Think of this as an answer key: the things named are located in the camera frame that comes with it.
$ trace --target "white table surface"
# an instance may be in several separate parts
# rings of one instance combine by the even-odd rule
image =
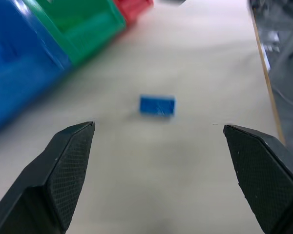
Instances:
[[[174,95],[170,121],[140,94]],[[65,127],[96,122],[68,234],[261,234],[223,124],[277,137],[246,1],[155,3],[128,33],[0,132],[0,199]]]

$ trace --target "gray floor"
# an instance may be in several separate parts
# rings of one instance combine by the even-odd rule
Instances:
[[[272,4],[269,14],[256,17],[259,31],[277,31],[280,53],[266,51],[271,70],[269,78],[281,120],[287,147],[293,152],[293,18],[279,4]]]

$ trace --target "storage bin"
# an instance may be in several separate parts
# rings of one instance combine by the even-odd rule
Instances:
[[[0,0],[0,126],[71,65],[22,1]]]
[[[153,5],[153,0],[114,0],[127,24],[134,23],[138,16]]]
[[[125,28],[112,0],[24,0],[73,64],[79,64]]]

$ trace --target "blue plastic bin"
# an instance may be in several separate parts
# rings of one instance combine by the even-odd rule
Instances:
[[[0,0],[0,127],[71,68],[20,0]]]

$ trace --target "red plastic bin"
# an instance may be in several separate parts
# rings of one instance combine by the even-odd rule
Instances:
[[[114,0],[127,24],[134,23],[138,16],[153,5],[153,0]]]

